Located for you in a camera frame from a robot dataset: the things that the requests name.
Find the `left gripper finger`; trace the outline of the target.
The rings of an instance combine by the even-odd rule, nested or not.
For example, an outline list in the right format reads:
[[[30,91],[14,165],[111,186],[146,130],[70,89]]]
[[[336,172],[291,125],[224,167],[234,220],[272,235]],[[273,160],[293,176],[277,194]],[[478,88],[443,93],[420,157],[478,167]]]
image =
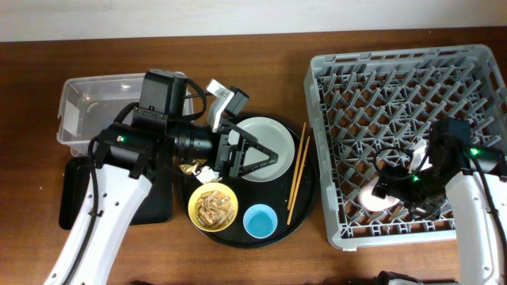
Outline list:
[[[268,147],[259,143],[258,138],[254,135],[251,135],[249,132],[244,131],[237,125],[233,125],[233,130],[239,134],[238,138],[238,149],[240,152],[241,162],[244,161],[246,152],[249,148],[253,147],[255,150],[262,152],[267,155],[269,158],[265,160],[265,162],[277,162],[279,155],[270,150]]]
[[[248,175],[252,172],[255,172],[259,169],[265,168],[267,166],[273,165],[277,162],[276,159],[266,159],[264,161],[255,162],[253,164],[244,165],[241,167],[241,176]]]

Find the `white round plate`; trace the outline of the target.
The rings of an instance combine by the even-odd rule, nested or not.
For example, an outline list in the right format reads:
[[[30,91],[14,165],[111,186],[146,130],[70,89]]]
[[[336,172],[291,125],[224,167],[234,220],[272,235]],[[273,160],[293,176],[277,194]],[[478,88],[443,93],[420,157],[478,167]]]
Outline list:
[[[278,154],[277,162],[243,176],[253,182],[275,180],[287,172],[295,156],[295,144],[289,130],[280,122],[268,117],[255,116],[237,123],[242,130],[258,139],[262,146]]]

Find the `pink cup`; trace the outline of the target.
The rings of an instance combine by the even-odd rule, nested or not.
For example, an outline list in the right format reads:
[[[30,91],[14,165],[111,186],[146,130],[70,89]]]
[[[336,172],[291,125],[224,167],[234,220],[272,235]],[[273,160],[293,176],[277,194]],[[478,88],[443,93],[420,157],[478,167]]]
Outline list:
[[[368,184],[366,184],[359,192],[357,197],[360,205],[367,211],[383,211],[390,207],[396,206],[399,199],[393,196],[386,196],[384,199],[374,196],[372,191],[376,186],[379,178],[375,177]]]

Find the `blue cup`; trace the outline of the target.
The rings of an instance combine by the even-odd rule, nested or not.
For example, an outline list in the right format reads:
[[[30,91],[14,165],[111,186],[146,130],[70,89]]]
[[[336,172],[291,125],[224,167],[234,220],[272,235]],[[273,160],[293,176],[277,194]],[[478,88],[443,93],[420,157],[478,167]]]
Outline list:
[[[271,236],[278,226],[276,212],[266,204],[254,204],[249,207],[242,221],[248,235],[256,239]]]

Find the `wooden chopstick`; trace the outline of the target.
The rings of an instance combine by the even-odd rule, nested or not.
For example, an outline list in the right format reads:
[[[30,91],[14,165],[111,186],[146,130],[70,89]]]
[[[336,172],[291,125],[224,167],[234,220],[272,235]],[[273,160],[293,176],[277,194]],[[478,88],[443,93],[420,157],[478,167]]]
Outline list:
[[[311,137],[308,136],[307,137],[307,141],[306,141],[306,144],[305,144],[305,147],[304,147],[304,151],[303,151],[303,156],[301,158],[301,161],[300,161],[300,166],[299,166],[299,171],[298,171],[298,175],[296,177],[296,183],[295,183],[295,189],[294,189],[294,193],[293,193],[293,199],[292,199],[292,203],[291,203],[291,207],[289,208],[289,214],[288,214],[288,220],[287,220],[287,225],[290,226],[291,222],[292,222],[292,216],[293,216],[293,212],[294,212],[294,209],[295,209],[295,203],[296,203],[296,200],[297,200],[297,196],[298,196],[298,193],[299,193],[299,186],[300,186],[300,183],[301,183],[301,180],[302,180],[302,176],[303,176],[303,170],[304,170],[304,167],[305,167],[305,164],[306,164],[306,158],[307,158],[307,153],[308,153],[308,149],[309,149],[309,145],[310,145],[310,139]]]
[[[291,190],[290,190],[290,194],[289,194],[289,198],[288,198],[287,210],[290,210],[291,205],[292,205],[292,199],[293,199],[294,191],[295,191],[296,178],[297,178],[298,172],[299,172],[299,163],[300,163],[300,159],[301,159],[301,153],[303,151],[303,137],[305,135],[306,126],[307,126],[307,123],[304,122],[303,123],[303,130],[302,130],[302,133],[300,136],[300,141],[299,141],[299,148],[298,148],[298,152],[297,152],[297,156],[296,156],[295,170],[293,173],[292,185],[291,185]]]

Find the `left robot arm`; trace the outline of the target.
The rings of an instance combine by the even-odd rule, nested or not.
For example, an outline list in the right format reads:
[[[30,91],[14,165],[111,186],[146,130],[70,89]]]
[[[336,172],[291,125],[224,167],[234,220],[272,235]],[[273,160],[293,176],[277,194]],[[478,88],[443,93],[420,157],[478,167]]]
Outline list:
[[[275,151],[231,122],[248,99],[216,80],[201,88],[179,72],[146,72],[140,99],[90,140],[90,182],[45,282],[106,283],[139,206],[152,189],[172,187],[174,158],[209,160],[225,177],[275,164]]]

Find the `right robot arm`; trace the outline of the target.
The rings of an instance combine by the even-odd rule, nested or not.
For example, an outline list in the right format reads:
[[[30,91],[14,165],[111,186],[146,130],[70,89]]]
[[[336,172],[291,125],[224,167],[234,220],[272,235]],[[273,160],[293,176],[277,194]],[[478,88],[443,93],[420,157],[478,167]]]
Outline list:
[[[372,194],[392,196],[415,219],[440,214],[449,202],[456,228],[461,284],[506,282],[506,158],[471,141],[468,121],[432,123],[417,168],[385,165]]]

